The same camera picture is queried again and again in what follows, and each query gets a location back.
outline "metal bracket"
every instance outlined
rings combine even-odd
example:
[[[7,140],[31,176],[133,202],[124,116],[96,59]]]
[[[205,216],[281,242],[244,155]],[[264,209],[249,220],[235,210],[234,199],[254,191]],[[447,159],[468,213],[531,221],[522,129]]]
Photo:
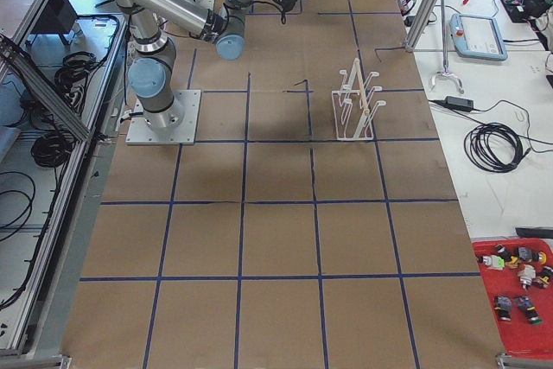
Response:
[[[200,112],[201,90],[175,91],[175,99],[184,106],[184,118],[176,126],[163,130],[149,127],[144,117],[134,117],[130,121],[127,144],[194,144],[198,115]],[[143,112],[142,104],[137,100],[134,112]]]

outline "black cable coil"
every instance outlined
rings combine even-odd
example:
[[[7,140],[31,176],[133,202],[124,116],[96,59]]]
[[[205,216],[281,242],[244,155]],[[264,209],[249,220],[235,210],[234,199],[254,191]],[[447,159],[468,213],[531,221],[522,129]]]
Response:
[[[502,162],[493,152],[490,141],[494,138],[507,142],[513,148],[514,154],[510,162]],[[530,153],[530,150],[531,148],[528,148],[524,151],[520,136],[513,129],[501,123],[481,124],[465,136],[465,153],[468,159],[476,167],[486,172],[511,172]]]

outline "small object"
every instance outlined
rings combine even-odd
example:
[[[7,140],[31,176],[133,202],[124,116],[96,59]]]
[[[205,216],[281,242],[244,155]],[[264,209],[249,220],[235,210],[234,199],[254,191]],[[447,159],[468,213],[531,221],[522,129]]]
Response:
[[[478,257],[478,262],[485,265],[489,270],[502,271],[505,268],[505,260],[497,255],[483,255]]]
[[[500,257],[505,260],[505,265],[509,268],[515,269],[518,266],[518,257],[512,255],[503,245],[495,245],[495,251]]]
[[[553,75],[547,75],[551,77],[551,86],[553,86]],[[517,226],[515,227],[517,235],[521,238],[546,238],[553,239],[553,228],[548,228],[544,226]]]
[[[518,272],[518,279],[523,289],[529,289],[536,278],[536,269],[531,265],[524,264]]]
[[[493,298],[493,309],[501,321],[511,321],[512,302],[509,297],[495,296]]]
[[[517,248],[519,261],[525,263],[539,263],[544,265],[547,262],[547,255],[545,252],[536,252],[525,246]]]
[[[553,268],[545,265],[544,268],[537,273],[532,283],[540,289],[547,289],[551,284],[551,279],[553,279]]]
[[[537,314],[536,307],[534,307],[534,304],[528,296],[519,296],[514,300],[518,309],[526,315],[526,320],[530,324],[539,324],[542,322],[542,319],[540,319]]]

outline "wire bundle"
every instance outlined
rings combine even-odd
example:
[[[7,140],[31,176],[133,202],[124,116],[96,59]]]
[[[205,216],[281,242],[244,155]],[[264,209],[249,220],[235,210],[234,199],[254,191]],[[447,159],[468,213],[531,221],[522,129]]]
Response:
[[[503,162],[493,151],[491,141],[498,139],[513,149],[510,162]],[[531,151],[524,151],[520,136],[502,123],[480,124],[465,136],[465,153],[472,164],[486,172],[508,173],[518,167]]]
[[[73,144],[62,130],[53,130],[36,139],[31,147],[31,156],[42,168],[57,168],[71,155]]]
[[[99,68],[96,55],[89,52],[76,52],[63,59],[62,67],[55,73],[54,83],[61,97],[76,111],[82,113],[90,74]],[[84,86],[74,88],[74,84],[84,80]]]

